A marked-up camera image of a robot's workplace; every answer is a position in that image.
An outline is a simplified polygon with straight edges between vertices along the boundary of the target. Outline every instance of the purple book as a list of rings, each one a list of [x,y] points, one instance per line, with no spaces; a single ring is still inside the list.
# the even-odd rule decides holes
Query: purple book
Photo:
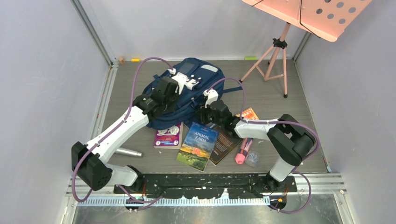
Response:
[[[165,130],[157,130],[154,148],[180,149],[183,126],[183,123],[180,123]]]

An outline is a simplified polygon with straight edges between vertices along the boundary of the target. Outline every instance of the book cover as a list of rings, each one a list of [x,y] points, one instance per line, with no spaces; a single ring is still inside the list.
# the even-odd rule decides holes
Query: book cover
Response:
[[[213,129],[219,131],[219,136],[214,144],[214,148],[209,159],[213,165],[217,166],[218,163],[220,163],[235,147],[240,144],[242,139],[227,136],[219,126],[216,126]]]
[[[174,125],[165,130],[157,130],[154,139],[154,148],[180,149],[183,133],[183,123]]]
[[[247,119],[258,120],[257,114],[250,107],[242,112],[242,116]],[[214,145],[214,149],[210,156],[210,161],[213,165],[217,166],[235,147],[237,147],[242,139],[240,138],[232,138],[227,136],[220,127],[213,127],[216,130],[219,130],[219,137],[216,140]]]
[[[218,134],[217,130],[193,122],[176,160],[203,172]]]
[[[252,120],[259,120],[259,117],[257,114],[253,111],[253,109],[247,108],[242,112],[242,117],[247,118],[247,119],[252,119]]]

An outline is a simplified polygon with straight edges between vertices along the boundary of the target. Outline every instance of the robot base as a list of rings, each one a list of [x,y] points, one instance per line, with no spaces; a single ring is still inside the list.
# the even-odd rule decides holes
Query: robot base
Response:
[[[219,198],[227,189],[230,199],[262,198],[272,193],[264,184],[266,174],[142,174],[145,186],[136,191],[132,187],[125,187],[131,194],[141,194],[143,191],[150,198],[162,196],[178,199],[184,196],[187,199]],[[293,176],[287,176],[282,188],[274,192],[284,192],[288,186],[289,192],[297,192]],[[124,192],[114,187],[115,194]]]

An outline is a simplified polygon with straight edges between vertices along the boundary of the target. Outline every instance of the pink music stand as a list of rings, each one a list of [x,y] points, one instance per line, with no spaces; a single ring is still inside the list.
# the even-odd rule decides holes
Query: pink music stand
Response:
[[[284,97],[287,98],[286,47],[284,40],[290,25],[311,32],[327,41],[334,42],[344,29],[360,14],[371,0],[243,0],[266,13],[286,22],[279,39],[274,38],[272,46],[240,79],[240,82],[255,69],[264,77],[264,81],[283,77]],[[259,63],[275,48],[267,72],[264,74]],[[270,77],[272,67],[280,49],[283,53],[283,74]]]

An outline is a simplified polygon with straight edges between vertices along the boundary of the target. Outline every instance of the silver metal cylinder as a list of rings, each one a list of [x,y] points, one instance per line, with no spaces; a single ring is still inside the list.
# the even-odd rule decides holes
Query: silver metal cylinder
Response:
[[[115,153],[120,154],[120,155],[132,156],[132,157],[141,157],[142,156],[142,153],[134,151],[134,150],[126,149],[126,148],[119,148],[115,151]]]

